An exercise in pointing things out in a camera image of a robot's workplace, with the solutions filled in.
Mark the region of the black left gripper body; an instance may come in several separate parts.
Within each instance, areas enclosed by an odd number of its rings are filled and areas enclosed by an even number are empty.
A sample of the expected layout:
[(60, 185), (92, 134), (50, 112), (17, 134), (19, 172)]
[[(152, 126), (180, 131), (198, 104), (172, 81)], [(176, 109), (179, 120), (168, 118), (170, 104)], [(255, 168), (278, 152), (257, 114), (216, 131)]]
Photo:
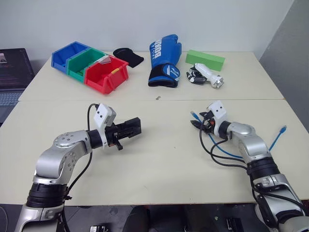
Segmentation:
[(120, 140), (123, 139), (123, 133), (121, 130), (121, 124), (114, 124), (105, 128), (105, 135), (108, 146), (116, 146), (118, 150), (122, 150), (123, 146), (120, 144)]

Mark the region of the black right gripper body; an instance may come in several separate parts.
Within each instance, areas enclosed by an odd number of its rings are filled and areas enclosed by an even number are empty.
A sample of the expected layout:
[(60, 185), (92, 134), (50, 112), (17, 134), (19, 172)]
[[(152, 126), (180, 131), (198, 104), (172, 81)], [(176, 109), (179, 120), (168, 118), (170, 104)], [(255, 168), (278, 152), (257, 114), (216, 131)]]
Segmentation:
[(212, 111), (207, 112), (204, 115), (205, 123), (205, 132), (206, 133), (212, 133), (214, 134), (214, 128), (215, 128), (215, 119), (214, 119), (214, 114)]

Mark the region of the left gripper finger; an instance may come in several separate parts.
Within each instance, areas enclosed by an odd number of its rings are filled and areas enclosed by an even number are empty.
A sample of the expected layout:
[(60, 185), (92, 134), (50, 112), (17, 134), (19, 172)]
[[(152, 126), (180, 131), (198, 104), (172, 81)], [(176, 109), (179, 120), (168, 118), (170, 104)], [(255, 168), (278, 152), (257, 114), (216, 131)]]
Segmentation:
[(118, 132), (125, 132), (125, 131), (131, 131), (131, 126), (132, 124), (132, 120), (127, 120), (123, 123), (119, 123), (119, 124), (116, 124), (116, 127), (117, 127), (117, 131)]
[(121, 140), (124, 138), (131, 138), (134, 134), (134, 130), (132, 128), (118, 129), (117, 131), (117, 139)]

